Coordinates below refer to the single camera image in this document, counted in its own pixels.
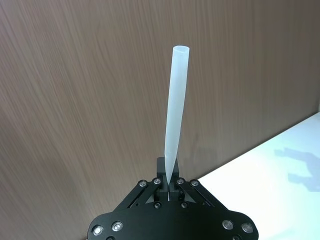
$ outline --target brown wood panel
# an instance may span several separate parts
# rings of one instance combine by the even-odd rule
[[[319,12],[317,0],[1,0],[1,239],[80,240],[155,176],[174,45],[190,47],[187,179],[316,112]]]

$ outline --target metal rivet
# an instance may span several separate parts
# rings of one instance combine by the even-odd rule
[[[153,183],[154,184],[160,184],[161,183],[161,180],[159,178],[156,178],[155,180],[153,180]]]
[[[141,182],[139,182],[140,187],[144,187],[146,185],[147,185],[147,182],[145,180],[142,180]]]
[[[254,231],[254,228],[251,226],[250,223],[244,223],[241,225],[241,227],[242,227],[242,230],[248,234],[250,234]]]
[[[122,228],[123,228],[123,224],[122,224],[122,222],[120,222],[120,221],[115,221],[113,224],[112,224],[112,226],[111,226],[111,229],[112,229],[112,231],[114,231],[114,232],[118,232],[118,231],[120,231]]]
[[[239,235],[234,235],[232,237],[232,240],[241,240],[241,237]]]
[[[181,203],[181,207],[182,207],[183,209],[186,209],[186,208],[188,207],[188,203],[182,202],[182,203]]]
[[[223,220],[222,221],[222,226],[227,230],[231,230],[231,229],[234,228],[234,224],[230,220]]]
[[[185,181],[182,179],[182,178],[179,178],[177,181],[176,181],[176,183],[177,184],[183,184]]]
[[[155,209],[159,209],[159,208],[161,208],[161,203],[160,202],[156,202],[156,203],[154,203],[154,208]]]
[[[104,228],[102,226],[95,226],[92,230],[93,235],[98,236],[102,234]]]
[[[197,180],[193,180],[192,182],[191,182],[191,185],[192,186],[198,186],[199,185],[199,182],[197,181]]]

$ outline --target wooden wall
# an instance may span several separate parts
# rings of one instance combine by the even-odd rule
[[[0,238],[82,240],[155,176],[174,45],[190,47],[186,179],[315,113],[319,12],[318,0],[0,0]]]

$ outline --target translucent plastic tube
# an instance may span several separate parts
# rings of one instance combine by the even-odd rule
[[[175,46],[172,52],[168,109],[166,115],[164,162],[167,182],[170,183],[178,152],[182,115],[184,111],[189,47]]]

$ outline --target white surface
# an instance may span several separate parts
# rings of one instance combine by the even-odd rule
[[[320,113],[199,180],[259,240],[320,240]]]
[[[175,46],[172,52],[164,143],[165,174],[168,183],[174,170],[178,152],[181,121],[186,96],[188,62],[189,47]]]

